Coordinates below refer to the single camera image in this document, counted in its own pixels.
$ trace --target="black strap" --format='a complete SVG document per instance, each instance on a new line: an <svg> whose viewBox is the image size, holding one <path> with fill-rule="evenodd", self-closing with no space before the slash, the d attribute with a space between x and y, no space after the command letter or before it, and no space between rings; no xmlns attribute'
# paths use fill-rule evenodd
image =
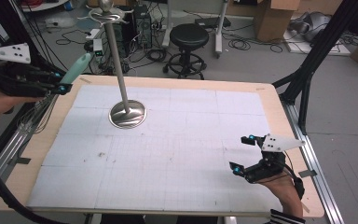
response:
<svg viewBox="0 0 358 224"><path fill-rule="evenodd" d="M292 168L290 168L287 164L285 164L284 167L290 172L290 174L293 178L293 182L295 183L295 189L297 191L298 197L301 200L305 193L304 184L302 182L302 179L297 177L295 172L292 170Z"/></svg>
<svg viewBox="0 0 358 224"><path fill-rule="evenodd" d="M9 208L14 209L20 215L30 219L35 223L41 224L64 224L62 222L50 220L45 217L41 217L35 214L33 211L29 210L27 207L23 206L16 197L10 192L7 188L6 184L2 181L0 176L0 197L4 200L4 202L8 205Z"/></svg>

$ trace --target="wooden table frame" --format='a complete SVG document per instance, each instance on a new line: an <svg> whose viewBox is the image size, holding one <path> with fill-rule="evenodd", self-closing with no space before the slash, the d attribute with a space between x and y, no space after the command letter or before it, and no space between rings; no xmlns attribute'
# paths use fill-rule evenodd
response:
<svg viewBox="0 0 358 224"><path fill-rule="evenodd" d="M259 94L262 101L271 133L295 137L282 108L278 93L271 84L148 77L125 77L125 83L128 87L255 92ZM24 149L21 155L23 158L31 159L31 161L28 164L17 164L7 180L7 186L22 204L27 203L41 164L52 146L55 136L57 135L68 111L72 107L72 103L75 100L80 87L82 85L107 84L117 86L117 79L115 77L80 76L74 82L71 92L59 97L46 129L42 133L32 136L27 148ZM288 150L287 153L293 163L296 173L307 170L307 165L304 162L299 148ZM306 177L303 181L306 189L302 200L304 217L322 217L324 215L324 209L311 178ZM1 198L0 210L11 210ZM83 210L79 210L78 212L90 213L90 211Z"/></svg>

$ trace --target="metal pole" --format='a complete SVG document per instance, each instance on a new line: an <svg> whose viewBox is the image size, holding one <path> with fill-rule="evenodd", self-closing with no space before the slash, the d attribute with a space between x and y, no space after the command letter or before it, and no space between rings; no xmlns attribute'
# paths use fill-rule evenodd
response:
<svg viewBox="0 0 358 224"><path fill-rule="evenodd" d="M219 18L219 26L217 27L216 30L216 42L215 42L215 51L216 51L216 57L219 58L220 54L223 52L222 50L222 29L223 29L223 22L225 20L225 16L226 16L226 9L227 9L227 4L228 4L228 0L223 0L223 5L222 5L222 11L220 13L220 18Z"/></svg>
<svg viewBox="0 0 358 224"><path fill-rule="evenodd" d="M124 109L126 113L130 113L130 106L129 106L129 99L127 97L126 92L126 84L124 83L124 77L123 72L121 70L121 63L120 58L118 56L118 50L117 50L117 42L116 42L116 36L115 36L115 30L113 29L112 23L106 23L104 25L107 40L109 41L110 51L113 58L113 63L115 64L115 70L116 70L116 76L118 80L118 86L120 87L121 92L121 98L123 99Z"/></svg>
<svg viewBox="0 0 358 224"><path fill-rule="evenodd" d="M164 38L161 46L167 48L170 45L170 33L172 30L172 5L171 0L167 0L167 29L165 30Z"/></svg>

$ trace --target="metal stand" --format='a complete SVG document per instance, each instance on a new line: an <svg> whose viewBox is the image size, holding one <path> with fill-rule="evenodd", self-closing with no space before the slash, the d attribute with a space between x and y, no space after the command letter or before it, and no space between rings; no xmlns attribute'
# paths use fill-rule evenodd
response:
<svg viewBox="0 0 358 224"><path fill-rule="evenodd" d="M118 56L115 30L112 23L104 25L107 39L109 41L110 51L115 64L118 86L120 87L122 102L116 104L109 113L110 122L118 128L134 128L140 125L146 118L146 108L138 101L129 101L124 83L121 63Z"/></svg>
<svg viewBox="0 0 358 224"><path fill-rule="evenodd" d="M289 105L294 105L297 96L302 92L298 125L303 134L307 134L306 118L312 77L357 15L358 0L344 0L301 66L293 74L272 83L275 88L290 83L280 95L281 100Z"/></svg>
<svg viewBox="0 0 358 224"><path fill-rule="evenodd" d="M222 51L222 29L223 29L223 21L225 20L226 10L227 10L228 0L223 0L222 12L220 13L219 26L216 30L216 43L215 43L215 51L216 57L219 58Z"/></svg>
<svg viewBox="0 0 358 224"><path fill-rule="evenodd" d="M172 30L172 8L171 0L167 0L167 30L165 30L164 39L162 40L161 46L167 48L170 45L170 33Z"/></svg>
<svg viewBox="0 0 358 224"><path fill-rule="evenodd" d="M117 50L115 29L113 28L113 23L124 22L122 18L124 18L124 14L128 12L123 12L118 8L111 7L111 0L100 0L99 4L100 8L94 8L89 12L89 18L103 25L106 31L122 98L122 102L116 104L111 109L109 120L118 128L134 128L144 122L146 118L146 108L138 101L128 100Z"/></svg>

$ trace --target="black sleeve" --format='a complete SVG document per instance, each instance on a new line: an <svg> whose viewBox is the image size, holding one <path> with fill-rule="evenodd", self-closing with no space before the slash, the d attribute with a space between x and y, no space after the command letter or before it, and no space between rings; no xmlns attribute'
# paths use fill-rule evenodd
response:
<svg viewBox="0 0 358 224"><path fill-rule="evenodd" d="M278 212L271 209L270 224L301 224L305 223L305 220L299 217L293 217L285 213Z"/></svg>

